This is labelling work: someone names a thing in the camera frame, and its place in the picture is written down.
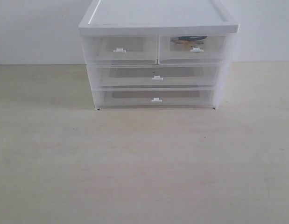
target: white drawer handle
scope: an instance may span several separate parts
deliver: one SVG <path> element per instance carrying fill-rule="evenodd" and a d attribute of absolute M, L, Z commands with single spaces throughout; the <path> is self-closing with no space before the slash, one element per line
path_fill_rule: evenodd
<path fill-rule="evenodd" d="M 151 101 L 152 102 L 162 102 L 163 100 L 161 100 L 160 98 L 153 98 Z"/>
<path fill-rule="evenodd" d="M 163 80 L 163 78 L 161 76 L 154 76 L 152 80 Z"/>
<path fill-rule="evenodd" d="M 203 49 L 200 49 L 200 48 L 193 48 L 193 49 L 191 49 L 190 50 L 190 52 L 192 52 L 192 53 L 201 53 L 201 52 L 203 52 L 204 50 Z"/>
<path fill-rule="evenodd" d="M 126 53 L 127 51 L 124 50 L 123 48 L 117 48 L 116 50 L 113 51 L 114 53 L 119 52 L 119 53 Z"/>

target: large drawer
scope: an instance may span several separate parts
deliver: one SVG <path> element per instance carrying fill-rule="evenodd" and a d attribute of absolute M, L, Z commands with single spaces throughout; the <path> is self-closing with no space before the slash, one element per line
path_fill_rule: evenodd
<path fill-rule="evenodd" d="M 212 107 L 213 90 L 93 91 L 96 109 L 128 106 Z"/>
<path fill-rule="evenodd" d="M 159 63 L 204 63 L 226 59 L 229 38 L 228 35 L 161 36 Z"/>
<path fill-rule="evenodd" d="M 186 67 L 99 67 L 87 66 L 93 90 L 123 85 L 212 85 L 216 84 L 221 64 Z"/>
<path fill-rule="evenodd" d="M 86 64 L 156 64 L 156 36 L 83 36 Z"/>

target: storage drawer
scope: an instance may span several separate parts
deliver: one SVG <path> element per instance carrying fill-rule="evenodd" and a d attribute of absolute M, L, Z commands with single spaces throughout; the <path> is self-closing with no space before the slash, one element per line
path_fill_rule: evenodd
<path fill-rule="evenodd" d="M 216 84 L 221 65 L 195 67 L 97 67 L 87 66 L 92 89 L 123 85 Z"/>
<path fill-rule="evenodd" d="M 156 64 L 156 36 L 83 36 L 86 64 Z"/>
<path fill-rule="evenodd" d="M 228 36 L 161 36 L 160 64 L 204 63 L 225 59 Z"/>
<path fill-rule="evenodd" d="M 212 106 L 213 90 L 93 91 L 96 109 L 126 106 Z"/>

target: plastic drawer unit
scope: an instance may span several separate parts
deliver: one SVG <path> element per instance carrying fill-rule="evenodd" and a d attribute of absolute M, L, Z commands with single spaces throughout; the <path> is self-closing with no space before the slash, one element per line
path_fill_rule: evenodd
<path fill-rule="evenodd" d="M 95 109 L 217 109 L 239 24 L 217 0 L 94 0 L 79 30 Z"/>

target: drawer front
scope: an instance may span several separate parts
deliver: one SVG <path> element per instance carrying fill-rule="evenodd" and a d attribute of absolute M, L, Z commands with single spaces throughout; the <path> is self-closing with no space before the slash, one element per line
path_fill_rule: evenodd
<path fill-rule="evenodd" d="M 221 65 L 196 67 L 99 68 L 87 66 L 92 89 L 126 85 L 212 85 Z"/>
<path fill-rule="evenodd" d="M 161 36 L 160 64 L 204 63 L 226 58 L 228 36 Z"/>
<path fill-rule="evenodd" d="M 125 106 L 212 106 L 213 90 L 93 91 L 97 109 Z"/>
<path fill-rule="evenodd" d="M 86 64 L 156 64 L 156 36 L 84 36 Z"/>

